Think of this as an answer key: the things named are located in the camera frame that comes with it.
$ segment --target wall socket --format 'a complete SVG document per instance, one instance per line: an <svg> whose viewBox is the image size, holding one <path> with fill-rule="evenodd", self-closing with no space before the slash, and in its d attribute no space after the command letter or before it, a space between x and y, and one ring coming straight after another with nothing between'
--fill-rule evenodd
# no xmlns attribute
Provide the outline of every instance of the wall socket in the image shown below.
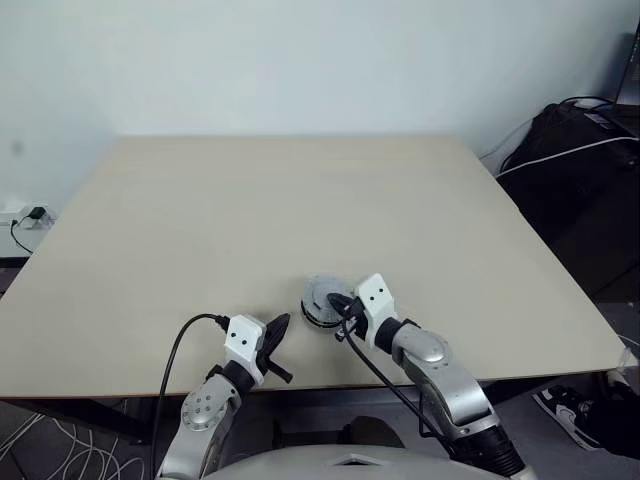
<svg viewBox="0 0 640 480"><path fill-rule="evenodd" d="M42 222L41 220L33 220L31 218L25 218L24 221L20 224L20 228L33 228L35 227L37 224L42 224L42 225L51 225L53 223L55 223L57 217L57 214L51 210L51 208L49 208L49 206L46 203L42 203L42 202L31 202L31 203L14 203L13 205L11 205L10 207L6 208L5 210L0 211L0 227L10 227L11 226L11 222L13 220L20 220L24 217L26 217L27 215L29 215L29 213L31 212L31 210L33 210L35 207L42 207L44 208L47 213L45 215L46 219L43 217L44 222Z"/></svg>

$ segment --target table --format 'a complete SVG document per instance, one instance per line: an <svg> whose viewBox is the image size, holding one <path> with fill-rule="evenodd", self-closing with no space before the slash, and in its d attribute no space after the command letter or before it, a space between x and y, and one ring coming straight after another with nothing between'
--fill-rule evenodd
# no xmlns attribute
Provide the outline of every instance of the table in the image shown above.
<svg viewBox="0 0 640 480"><path fill-rule="evenodd" d="M0 397L153 395L201 312L292 313L265 389L378 385L299 311L380 272L478 379L616 367L624 346L474 154L448 137L123 138L0 302ZM195 325L168 391L224 358ZM408 379L382 352L391 380Z"/></svg>

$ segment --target sneaker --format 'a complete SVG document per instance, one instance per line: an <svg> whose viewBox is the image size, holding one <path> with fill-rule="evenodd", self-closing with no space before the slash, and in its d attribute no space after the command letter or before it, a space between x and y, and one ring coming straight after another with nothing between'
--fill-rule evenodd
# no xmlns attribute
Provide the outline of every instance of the sneaker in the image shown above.
<svg viewBox="0 0 640 480"><path fill-rule="evenodd" d="M583 414L585 407L588 408L589 403L574 389L555 385L534 394L533 399L582 448L601 448L596 440L576 426L576 420Z"/></svg>

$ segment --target black wire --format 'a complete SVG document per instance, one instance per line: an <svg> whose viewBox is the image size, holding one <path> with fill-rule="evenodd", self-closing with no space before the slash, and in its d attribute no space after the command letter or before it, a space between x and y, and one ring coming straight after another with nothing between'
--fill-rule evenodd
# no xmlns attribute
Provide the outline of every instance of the black wire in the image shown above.
<svg viewBox="0 0 640 480"><path fill-rule="evenodd" d="M10 230L10 233L11 233L11 238L13 238L13 241L14 241L14 242L16 242L16 245L18 245L20 248L22 248L23 250L26 250L27 252L29 252L30 254L32 254L32 255L33 255L33 250L29 250L27 247L25 247L24 245L22 245L22 244L20 243L20 241L18 241L18 239L16 238L15 234L13 233L13 228L14 228L14 227L19 226L19 225L22 223L22 221L23 221L25 218L27 218L28 216L29 216L29 215L25 215L24 217L22 217L22 219L21 219L19 222L16 222L15 220L13 220L13 221L11 222L11 228L10 228L9 230Z"/></svg>
<svg viewBox="0 0 640 480"><path fill-rule="evenodd" d="M420 413L424 414L424 395L422 394L422 392L420 390L418 390L418 395L420 395L418 397L418 410L420 410ZM420 437L422 438L433 438L433 432L429 432L429 431L425 431L424 429L424 422L422 421L422 418L418 419L418 433L420 434Z"/></svg>
<svg viewBox="0 0 640 480"><path fill-rule="evenodd" d="M158 396L158 401L156 402L156 411L153 418L153 431L151 434L151 469L149 471L149 478L154 480L156 475L156 446L158 441L158 428L160 426L160 415L162 414L162 402L165 397L165 393L167 391L167 383L169 382L169 374L171 373L171 367L173 366L173 360L176 357L176 352L178 351L178 346L180 346L180 341L184 333L187 329L197 320L201 318L210 318L212 320L220 320L223 318L221 315L213 315L211 313L201 313L200 315L196 315L185 323L178 336L173 342L173 347L171 348L171 353L169 354L169 360L167 360L167 366L164 369L164 375L162 377L162 384L160 385L160 394Z"/></svg>
<svg viewBox="0 0 640 480"><path fill-rule="evenodd" d="M358 357L360 357L360 360L362 360L364 364L367 367L369 367L369 370L371 370L375 374L375 376L378 377L382 381L382 383L384 383L384 385L389 390L391 390L393 394L396 397L398 397L402 401L402 403L404 403L407 406L407 408L409 408L409 410L413 412L413 414L416 417L418 417L418 419L420 419L420 421L422 422L421 424L424 424L427 426L427 428L433 434L433 437L440 442L440 445L442 445L442 448L444 448L447 451L447 453L451 454L451 447L450 447L449 440L443 435L441 435L440 433L438 433L438 431L435 429L431 421L427 417L425 417L424 414L420 410L418 410L418 408L413 403L411 403L411 400L409 400L398 389L398 387L396 387L393 383L391 383L391 381L387 377L385 377L384 373L378 370L378 367L376 367L371 362L371 360L369 360L367 356L362 352L362 350L360 350L358 345L356 345L356 343L353 341L353 338L351 338L351 333L349 332L349 329L347 328L347 318L348 316L342 317L342 330L344 331L344 336L347 339L347 343L349 343L349 346L351 347L351 349L356 353L356 355L358 355Z"/></svg>
<svg viewBox="0 0 640 480"><path fill-rule="evenodd" d="M570 97L568 99L563 100L562 102L560 102L558 105L556 105L556 107L549 113L549 118L551 118L551 116L553 116L558 108L560 108L560 105L562 105L563 103L569 101L569 100L573 100L573 99L580 99L580 98L595 98L596 100L606 100L604 98L601 97ZM544 136L546 135L546 131L550 130L552 128L556 128L558 125L562 125L565 122L568 122L569 120L573 120L575 118L578 118L580 115L587 115L591 112L594 112L596 110L598 110L599 108L602 107L608 107L610 106L613 102L611 102L610 100L606 100L607 103L601 103L600 105L596 105L595 107L590 107L587 109L580 109L579 112L568 116L567 118L563 118L562 120L552 124L552 125L544 125L540 128L540 131L538 132L538 136L532 140L530 140L529 144L530 144L530 148L537 148L537 146L540 144L540 141L542 141L542 139L544 138ZM507 169L507 166L509 165L509 161L513 158L513 156L518 152L518 150L520 149L520 147L522 146L519 145L513 152L511 152L509 155L507 155L507 157L502 161L502 164L500 165L500 169L498 170L499 173L504 172Z"/></svg>

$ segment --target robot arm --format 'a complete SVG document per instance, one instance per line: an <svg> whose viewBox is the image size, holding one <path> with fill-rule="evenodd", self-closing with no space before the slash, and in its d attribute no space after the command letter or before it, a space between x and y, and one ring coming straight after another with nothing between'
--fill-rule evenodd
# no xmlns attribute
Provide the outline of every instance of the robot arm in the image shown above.
<svg viewBox="0 0 640 480"><path fill-rule="evenodd" d="M227 332L225 365L216 365L205 382L189 393L180 425L156 478L196 480L216 465L241 397L264 383L268 370L289 383L293 376L271 361L289 323L284 314L268 325L249 315L221 324Z"/></svg>
<svg viewBox="0 0 640 480"><path fill-rule="evenodd" d="M452 460L504 477L535 479L509 440L484 391L454 358L440 335L422 330L410 320L400 322L394 300L380 274L355 289L356 298L328 296L345 318L347 329L370 348L390 354L427 399ZM336 338L342 341L342 329Z"/></svg>

